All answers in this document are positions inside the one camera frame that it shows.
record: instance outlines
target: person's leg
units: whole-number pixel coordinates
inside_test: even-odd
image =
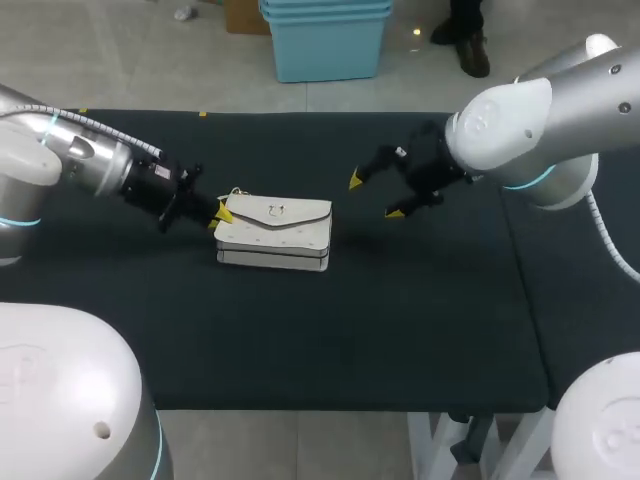
[[[450,0],[451,16],[436,28],[431,42],[436,45],[455,45],[482,30],[484,18],[480,11],[482,0]]]
[[[481,3],[482,0],[451,0],[451,18],[462,35],[469,36],[484,27]]]
[[[462,70],[472,77],[489,75],[489,58],[484,51],[482,0],[451,0],[451,17],[436,28],[431,42],[455,45]]]

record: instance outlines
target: gray floor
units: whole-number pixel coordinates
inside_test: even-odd
[[[637,0],[485,0],[492,75],[430,46],[446,0],[396,0],[372,80],[281,85],[270,39],[230,36],[184,0],[0,0],[0,83],[61,107],[216,112],[451,111],[589,33],[634,43]],[[421,28],[423,36],[413,35]],[[163,412],[177,480],[408,480],[400,414]],[[475,470],[460,479],[476,477]]]

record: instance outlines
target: white handbag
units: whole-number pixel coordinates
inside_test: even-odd
[[[322,272],[329,264],[331,202],[232,193],[233,223],[215,231],[218,261]]]

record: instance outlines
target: cardboard box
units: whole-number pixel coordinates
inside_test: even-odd
[[[271,35],[269,24],[260,13],[258,0],[224,0],[227,32]]]

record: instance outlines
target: black pants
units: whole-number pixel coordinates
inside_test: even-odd
[[[473,33],[484,26],[481,3],[482,0],[451,0],[451,19],[462,33]]]

